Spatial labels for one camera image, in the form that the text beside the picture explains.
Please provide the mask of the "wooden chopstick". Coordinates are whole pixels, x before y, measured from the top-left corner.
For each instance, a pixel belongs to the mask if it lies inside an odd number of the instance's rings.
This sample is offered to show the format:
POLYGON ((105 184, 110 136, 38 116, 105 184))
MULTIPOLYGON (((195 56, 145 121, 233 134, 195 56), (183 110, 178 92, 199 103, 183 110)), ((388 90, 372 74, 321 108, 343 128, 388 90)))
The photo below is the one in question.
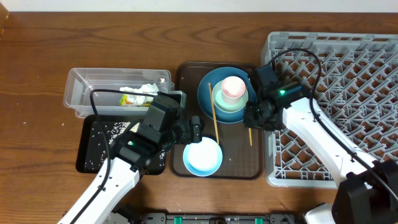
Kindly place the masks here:
POLYGON ((250 146, 252 146, 252 129, 251 128, 248 128, 248 133, 249 133, 249 143, 250 143, 250 146))
POLYGON ((214 101, 213 101, 213 89, 212 89, 211 83, 208 83, 208 88, 209 88, 209 95, 210 95, 213 124, 214 124, 215 135, 216 135, 216 142, 217 142, 217 144, 220 144, 220 139, 219 139, 219 134, 218 134, 218 124, 217 124, 215 106, 214 106, 214 101))

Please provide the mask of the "white tissue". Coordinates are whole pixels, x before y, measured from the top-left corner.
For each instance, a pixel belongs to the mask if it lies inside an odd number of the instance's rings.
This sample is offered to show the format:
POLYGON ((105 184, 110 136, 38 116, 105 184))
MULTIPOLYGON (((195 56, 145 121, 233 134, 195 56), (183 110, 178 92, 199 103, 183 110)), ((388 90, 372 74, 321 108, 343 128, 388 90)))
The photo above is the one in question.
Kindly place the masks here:
POLYGON ((155 83, 153 83, 153 84, 144 84, 140 88, 130 88, 125 86, 121 87, 119 90, 132 92, 134 93, 134 95, 152 97, 152 95, 157 95, 159 88, 155 83))

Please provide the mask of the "light blue bowl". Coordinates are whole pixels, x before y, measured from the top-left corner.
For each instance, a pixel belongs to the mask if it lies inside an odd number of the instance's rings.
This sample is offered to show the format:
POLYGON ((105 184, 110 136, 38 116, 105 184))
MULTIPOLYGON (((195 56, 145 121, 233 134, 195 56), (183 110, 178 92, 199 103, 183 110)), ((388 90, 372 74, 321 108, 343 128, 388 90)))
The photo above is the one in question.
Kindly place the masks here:
POLYGON ((223 152, 215 140, 203 137, 201 142, 185 146, 182 159, 189 173, 198 177, 207 177, 221 167, 223 152))

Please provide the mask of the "pandan snack wrapper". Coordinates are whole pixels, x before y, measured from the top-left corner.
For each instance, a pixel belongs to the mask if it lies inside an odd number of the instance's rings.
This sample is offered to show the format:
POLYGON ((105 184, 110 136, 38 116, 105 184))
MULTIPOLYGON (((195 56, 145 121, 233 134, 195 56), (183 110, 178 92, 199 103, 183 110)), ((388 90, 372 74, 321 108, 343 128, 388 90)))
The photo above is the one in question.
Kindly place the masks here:
POLYGON ((153 97, 139 95, 122 95, 119 104, 121 106, 149 106, 153 97))

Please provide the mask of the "rice grains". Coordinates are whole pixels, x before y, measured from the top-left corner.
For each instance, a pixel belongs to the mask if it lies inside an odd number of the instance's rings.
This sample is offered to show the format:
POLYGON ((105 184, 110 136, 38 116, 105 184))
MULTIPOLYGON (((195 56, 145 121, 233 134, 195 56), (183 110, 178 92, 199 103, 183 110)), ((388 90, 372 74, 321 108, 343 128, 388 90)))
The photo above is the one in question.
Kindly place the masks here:
MULTIPOLYGON (((106 137, 109 140, 108 145, 110 146, 112 141, 125 131, 125 129, 130 125, 130 122, 104 122, 103 124, 106 137)), ((101 132, 100 125, 95 121, 92 124, 88 135, 85 169, 100 169, 106 156, 107 153, 104 137, 101 132)))

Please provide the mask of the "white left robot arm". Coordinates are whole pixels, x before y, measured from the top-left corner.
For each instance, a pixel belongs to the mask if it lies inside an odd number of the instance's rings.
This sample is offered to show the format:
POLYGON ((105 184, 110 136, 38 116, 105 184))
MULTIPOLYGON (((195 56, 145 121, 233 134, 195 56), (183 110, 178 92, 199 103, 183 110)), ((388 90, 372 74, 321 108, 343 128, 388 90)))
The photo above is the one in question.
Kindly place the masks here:
POLYGON ((131 122, 113 141, 106 139, 101 169, 60 223, 103 223, 161 152, 200 142, 203 122, 187 118, 186 97, 182 91, 158 92, 144 119, 131 122))

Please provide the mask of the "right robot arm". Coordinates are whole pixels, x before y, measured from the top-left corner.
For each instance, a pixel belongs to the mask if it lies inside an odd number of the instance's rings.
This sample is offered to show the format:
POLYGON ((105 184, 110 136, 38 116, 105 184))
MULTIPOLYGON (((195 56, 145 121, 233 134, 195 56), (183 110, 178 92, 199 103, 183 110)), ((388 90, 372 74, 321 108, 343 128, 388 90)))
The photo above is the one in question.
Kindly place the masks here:
POLYGON ((295 82, 285 84, 270 65, 248 75, 256 94, 247 102, 244 125, 293 131, 321 160, 338 191, 304 215, 306 223, 397 223, 397 164, 379 162, 351 141, 323 113, 310 92, 295 82))

